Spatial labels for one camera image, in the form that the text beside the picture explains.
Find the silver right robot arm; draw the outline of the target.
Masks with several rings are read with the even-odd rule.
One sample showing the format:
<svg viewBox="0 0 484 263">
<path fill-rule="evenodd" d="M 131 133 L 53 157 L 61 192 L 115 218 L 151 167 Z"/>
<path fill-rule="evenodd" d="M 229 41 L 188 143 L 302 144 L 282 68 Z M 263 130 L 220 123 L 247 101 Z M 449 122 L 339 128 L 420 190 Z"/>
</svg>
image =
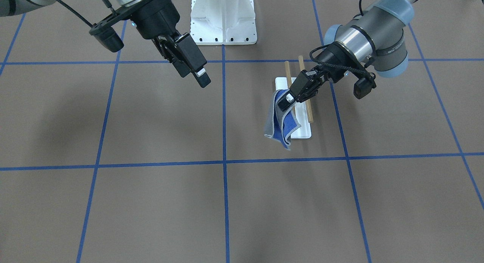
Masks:
<svg viewBox="0 0 484 263">
<path fill-rule="evenodd" d="M 180 15 L 172 0 L 101 1 L 110 14 L 97 23 L 89 22 L 64 0 L 0 0 L 0 14 L 2 17 L 16 16 L 59 3 L 89 26 L 89 34 L 113 53 L 124 46 L 113 26 L 122 20 L 130 20 L 139 34 L 152 41 L 181 77 L 193 75 L 202 88 L 211 83 L 205 70 L 207 60 L 201 50 L 189 33 L 181 34 L 176 28 Z"/>
</svg>

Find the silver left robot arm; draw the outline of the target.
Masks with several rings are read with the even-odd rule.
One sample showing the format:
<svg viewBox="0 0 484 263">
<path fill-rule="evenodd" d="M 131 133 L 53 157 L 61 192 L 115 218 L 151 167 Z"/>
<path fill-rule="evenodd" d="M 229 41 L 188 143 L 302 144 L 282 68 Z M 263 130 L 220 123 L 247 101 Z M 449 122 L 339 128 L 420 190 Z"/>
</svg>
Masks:
<svg viewBox="0 0 484 263">
<path fill-rule="evenodd" d="M 361 99 L 376 88 L 375 77 L 401 75 L 408 66 L 404 27 L 413 19 L 419 0 L 377 0 L 345 25 L 331 26 L 324 45 L 310 51 L 316 66 L 302 70 L 286 91 L 275 92 L 272 108 L 285 112 L 315 97 L 327 81 L 336 83 L 346 73 L 357 77 L 353 95 Z"/>
</svg>

